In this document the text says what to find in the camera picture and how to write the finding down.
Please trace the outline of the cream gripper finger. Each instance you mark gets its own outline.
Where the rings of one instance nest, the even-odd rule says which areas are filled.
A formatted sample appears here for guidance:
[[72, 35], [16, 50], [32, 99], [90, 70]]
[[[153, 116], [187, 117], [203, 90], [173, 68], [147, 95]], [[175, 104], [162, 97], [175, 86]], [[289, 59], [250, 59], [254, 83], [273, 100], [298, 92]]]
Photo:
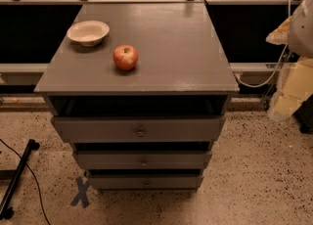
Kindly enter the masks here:
[[267, 116], [274, 121], [291, 117], [313, 95], [313, 59], [300, 57], [280, 71], [277, 91], [270, 101]]
[[266, 41], [274, 45], [286, 45], [289, 42], [291, 19], [285, 19], [275, 30], [270, 32]]

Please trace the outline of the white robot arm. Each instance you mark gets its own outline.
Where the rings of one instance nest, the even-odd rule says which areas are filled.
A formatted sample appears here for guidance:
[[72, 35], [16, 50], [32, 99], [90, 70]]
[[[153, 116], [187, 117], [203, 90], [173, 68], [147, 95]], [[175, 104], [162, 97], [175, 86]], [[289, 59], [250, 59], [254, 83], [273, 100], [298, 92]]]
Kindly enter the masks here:
[[270, 101], [268, 117], [283, 121], [313, 95], [313, 0], [302, 0], [290, 17], [268, 34], [266, 41], [287, 45], [299, 58], [283, 66], [277, 91]]

